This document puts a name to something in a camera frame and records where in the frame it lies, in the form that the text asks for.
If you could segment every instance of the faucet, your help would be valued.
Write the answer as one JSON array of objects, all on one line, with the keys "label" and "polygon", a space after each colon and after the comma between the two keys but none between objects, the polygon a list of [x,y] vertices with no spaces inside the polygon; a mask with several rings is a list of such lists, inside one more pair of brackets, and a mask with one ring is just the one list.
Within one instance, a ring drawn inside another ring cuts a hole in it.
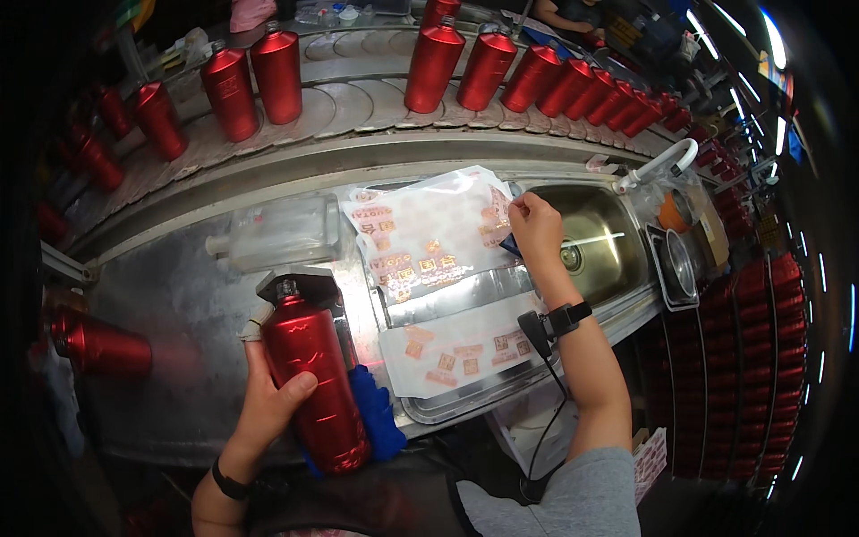
[{"label": "faucet", "polygon": [[648,162],[644,166],[639,169],[634,169],[630,171],[627,175],[625,175],[620,181],[615,181],[612,183],[612,188],[614,189],[614,193],[618,194],[626,194],[626,191],[630,188],[635,188],[636,185],[642,182],[642,178],[647,175],[654,168],[662,164],[663,162],[668,160],[668,157],[673,156],[678,151],[682,150],[685,147],[685,153],[680,157],[680,160],[677,161],[677,164],[674,164],[671,167],[671,173],[674,174],[674,177],[682,174],[685,169],[689,167],[692,161],[698,156],[698,142],[691,138],[684,138],[672,145],[668,149],[662,151],[659,156],[657,156],[652,161]]}]

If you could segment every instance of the black wristband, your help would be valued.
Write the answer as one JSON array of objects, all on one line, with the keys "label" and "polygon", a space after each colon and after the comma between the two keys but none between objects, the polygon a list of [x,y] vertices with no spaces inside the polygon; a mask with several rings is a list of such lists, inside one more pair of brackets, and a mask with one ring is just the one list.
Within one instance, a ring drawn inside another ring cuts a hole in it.
[{"label": "black wristband", "polygon": [[221,474],[220,468],[217,467],[217,462],[220,458],[220,456],[216,457],[214,464],[212,464],[212,477],[215,478],[218,488],[221,489],[224,496],[231,497],[239,502],[246,500],[247,495],[251,490],[251,486],[243,485],[235,479],[224,477]]}]

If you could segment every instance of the metal bowl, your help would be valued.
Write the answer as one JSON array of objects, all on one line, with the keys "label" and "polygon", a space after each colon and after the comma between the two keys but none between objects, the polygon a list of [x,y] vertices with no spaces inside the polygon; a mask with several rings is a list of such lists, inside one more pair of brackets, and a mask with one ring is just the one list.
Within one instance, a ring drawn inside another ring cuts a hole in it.
[{"label": "metal bowl", "polygon": [[695,296],[695,273],[686,245],[673,229],[667,229],[665,240],[659,246],[660,263],[665,283],[688,297]]}]

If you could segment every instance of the white paper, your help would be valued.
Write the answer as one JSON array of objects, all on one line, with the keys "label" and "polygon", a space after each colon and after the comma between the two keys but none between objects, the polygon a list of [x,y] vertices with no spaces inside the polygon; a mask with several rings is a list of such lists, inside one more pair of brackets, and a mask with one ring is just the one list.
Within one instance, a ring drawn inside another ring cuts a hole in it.
[{"label": "white paper", "polygon": [[382,332],[393,393],[428,399],[519,363],[543,363],[516,320],[531,310],[546,311],[533,291]]},{"label": "white paper", "polygon": [[356,189],[349,198],[340,206],[388,303],[521,263],[498,246],[510,234],[513,196],[486,168],[471,166],[390,192]]}]

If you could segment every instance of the hand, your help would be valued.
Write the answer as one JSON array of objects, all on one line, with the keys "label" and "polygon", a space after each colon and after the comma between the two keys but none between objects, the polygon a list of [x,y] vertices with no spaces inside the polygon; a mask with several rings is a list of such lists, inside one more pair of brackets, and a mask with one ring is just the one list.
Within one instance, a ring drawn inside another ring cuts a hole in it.
[{"label": "hand", "polygon": [[271,379],[261,341],[245,342],[247,389],[239,423],[229,442],[256,461],[286,429],[292,414],[314,392],[316,375],[305,371],[289,379],[279,390]]},{"label": "hand", "polygon": [[582,296],[561,262],[564,228],[561,215],[533,192],[525,192],[509,207],[510,227],[528,273],[549,309],[576,304]]},{"label": "hand", "polygon": [[564,240],[561,214],[533,192],[525,192],[509,207],[510,227],[529,271],[560,264]]}]

